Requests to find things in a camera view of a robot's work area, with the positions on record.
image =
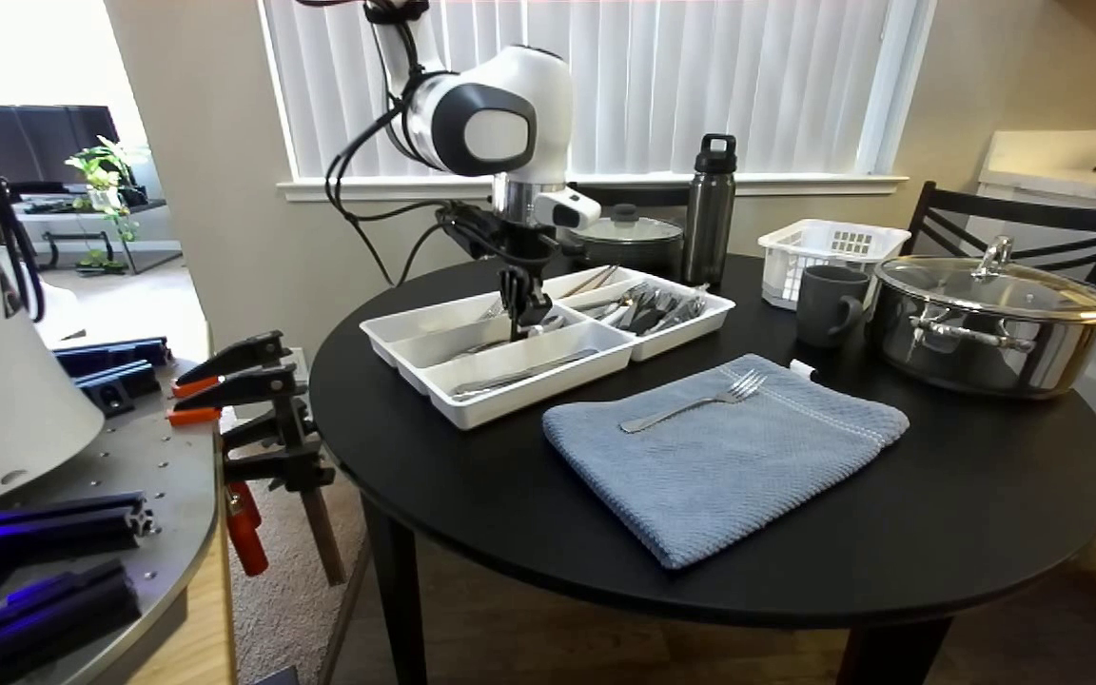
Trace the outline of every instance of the round black table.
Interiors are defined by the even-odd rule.
[[[718,334],[549,402],[616,400],[731,361],[797,355],[793,313],[760,305],[760,263],[731,258]],[[859,474],[734,548],[662,572],[585,491],[526,408],[472,433],[449,425],[356,329],[361,318],[496,289],[467,263],[387,289],[341,318],[315,366],[323,442],[361,488],[401,680],[426,680],[415,534],[504,575],[657,616],[854,626],[841,680],[925,680],[968,605],[1001,597],[1096,537],[1096,414],[1082,395],[1008,402],[955,395],[875,355],[813,381],[895,402],[911,433]]]

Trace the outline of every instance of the utensil organizer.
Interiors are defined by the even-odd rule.
[[[361,329],[415,393],[455,428],[477,428],[549,395],[613,378],[727,324],[734,300],[627,266],[549,276],[553,314],[529,340],[505,340],[498,291],[443,300],[377,318]],[[654,296],[657,326],[620,326],[620,305]]]

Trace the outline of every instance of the window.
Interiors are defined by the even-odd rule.
[[[380,110],[356,3],[268,0],[293,177]],[[934,0],[431,0],[449,67],[529,41],[573,67],[573,177],[685,177],[708,128],[738,135],[738,177],[889,176]],[[351,177],[426,177],[384,135]]]

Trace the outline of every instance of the folded towel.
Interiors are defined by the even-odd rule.
[[[750,367],[766,381],[750,400],[708,402],[641,433],[620,428],[624,417],[723,393]],[[907,425],[885,402],[841,395],[756,355],[616,402],[544,411],[549,442],[668,572],[841,482]]]

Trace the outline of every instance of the black water bottle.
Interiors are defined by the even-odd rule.
[[[680,255],[680,281],[710,289],[723,281],[727,270],[727,244],[731,244],[731,211],[734,211],[734,135],[731,132],[705,132],[695,152],[695,177],[690,199],[690,228],[685,228],[685,255]]]

